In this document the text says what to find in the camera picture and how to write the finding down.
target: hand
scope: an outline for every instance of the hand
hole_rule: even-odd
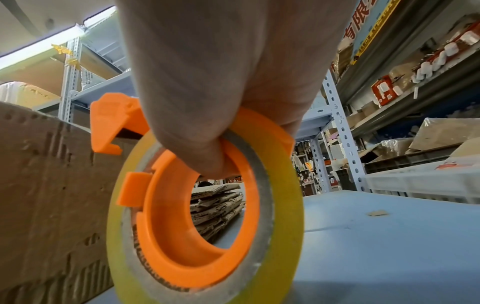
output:
[[[219,136],[240,106],[292,136],[356,0],[116,0],[140,102],[157,139],[209,178],[233,175]]]

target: small debris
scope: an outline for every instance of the small debris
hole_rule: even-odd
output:
[[[377,210],[377,211],[372,211],[370,213],[367,213],[368,216],[384,216],[384,215],[389,215],[388,212],[385,210]]]

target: tape roll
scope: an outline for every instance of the tape roll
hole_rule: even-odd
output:
[[[123,303],[281,303],[287,294],[300,258],[304,230],[302,196],[287,153],[291,139],[280,127],[246,109],[239,111],[224,137],[247,159],[254,174],[255,185],[245,183],[246,209],[248,188],[254,187],[260,197],[258,225],[247,254],[222,280],[201,288],[171,284],[161,271],[149,269],[135,230],[138,223],[133,214],[138,209],[117,205],[128,173],[149,170],[165,153],[149,132],[119,174],[108,215],[108,260]]]

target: white plastic crate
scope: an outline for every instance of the white plastic crate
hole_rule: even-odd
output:
[[[480,204],[480,156],[368,174],[373,193]]]

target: fluorescent light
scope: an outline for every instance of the fluorescent light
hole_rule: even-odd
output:
[[[116,7],[111,7],[111,8],[108,8],[90,18],[88,18],[87,20],[85,20],[83,22],[83,25],[86,26],[87,28],[91,28],[92,26],[96,25],[97,23],[107,19],[108,17],[110,17],[113,13],[115,13],[117,11],[117,8]]]
[[[25,59],[33,57],[35,55],[41,54],[45,51],[53,49],[52,44],[61,45],[72,39],[80,37],[84,34],[84,30],[79,26],[74,26],[63,32],[40,40],[28,47],[20,49],[16,52],[10,53],[3,57],[0,57],[0,70],[6,67],[12,66],[16,63],[19,63]]]

